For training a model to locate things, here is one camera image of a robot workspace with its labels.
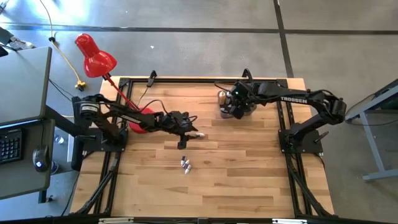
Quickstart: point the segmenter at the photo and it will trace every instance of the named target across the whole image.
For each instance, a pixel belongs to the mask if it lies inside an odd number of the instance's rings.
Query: wooden tabletop
[[[112,77],[115,83],[119,78]],[[288,78],[287,81],[289,88],[305,89],[302,78]],[[145,89],[145,83],[134,84],[132,100],[138,103]],[[191,140],[186,149],[178,150],[178,136],[160,131],[148,134],[130,131],[119,166],[112,216],[294,216],[285,157],[280,152],[277,137],[276,104],[258,106],[252,115],[241,120],[221,119],[218,91],[211,83],[155,82],[148,89],[141,106],[160,99],[168,111],[188,111],[191,116],[197,115],[194,126],[206,136]],[[108,82],[103,82],[101,93],[110,100],[116,99],[116,90]],[[311,117],[309,106],[292,106],[296,122]],[[150,108],[162,111],[158,102]],[[180,166],[182,156],[192,165],[187,175]],[[95,152],[83,161],[71,212],[77,211],[97,187],[103,157],[104,153]],[[309,189],[324,208],[333,213],[322,163],[312,154],[302,157]],[[102,208],[108,189],[109,184],[104,191]],[[303,210],[301,191],[298,195]]]

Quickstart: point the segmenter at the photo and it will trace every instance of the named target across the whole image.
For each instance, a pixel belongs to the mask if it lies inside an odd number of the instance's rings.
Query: red desk lamp
[[[93,38],[88,34],[80,34],[76,38],[75,43],[85,56],[83,68],[87,77],[103,77],[106,81],[110,82],[110,84],[116,89],[116,91],[118,91],[123,99],[126,100],[132,109],[139,110],[139,107],[129,100],[111,79],[111,75],[109,73],[115,68],[116,64],[118,64],[118,61],[109,53],[100,50],[95,44]],[[153,113],[153,111],[149,108],[146,108],[141,113],[149,114]],[[130,122],[129,125],[130,128],[136,133],[146,133],[146,131],[141,129],[136,123]]]

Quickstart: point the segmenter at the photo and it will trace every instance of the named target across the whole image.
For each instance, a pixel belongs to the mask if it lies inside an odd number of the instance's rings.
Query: computer mouse
[[[46,145],[37,146],[33,150],[32,158],[37,172],[45,172],[51,165],[49,147]]]

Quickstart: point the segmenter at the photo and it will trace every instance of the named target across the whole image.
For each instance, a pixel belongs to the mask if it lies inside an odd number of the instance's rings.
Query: keyboard
[[[22,159],[22,130],[12,129],[0,133],[0,164]]]

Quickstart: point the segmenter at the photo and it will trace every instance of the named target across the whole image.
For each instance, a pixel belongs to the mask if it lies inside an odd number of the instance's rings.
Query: gray floor
[[[54,24],[112,27],[229,27],[277,28],[271,0],[118,0],[44,1]],[[286,29],[397,30],[397,1],[378,0],[280,0]],[[48,24],[38,1],[10,0],[0,24]],[[36,46],[49,46],[47,30],[12,30]],[[57,41],[88,88],[74,89],[73,72],[53,51],[50,77],[73,95],[97,93],[101,79],[84,76],[83,56],[74,44],[80,32],[60,31]],[[88,32],[99,47],[118,60],[112,75],[239,76],[248,67],[256,77],[286,77],[278,34],[220,34],[167,32]],[[396,35],[287,35],[295,77],[308,88],[326,88],[344,97],[348,106],[397,78]],[[50,86],[47,104],[71,115],[72,106]],[[378,127],[382,133],[397,131],[396,124]],[[340,124],[322,128],[326,174],[337,215],[346,218],[397,222],[398,178],[364,183],[361,175],[376,171],[361,126]],[[381,151],[396,146],[377,137]],[[62,168],[68,170],[64,146],[54,149]],[[385,156],[396,164],[398,152]],[[0,201],[0,220],[60,215],[75,180],[74,172],[55,175],[49,194],[56,200],[37,205],[37,194]]]

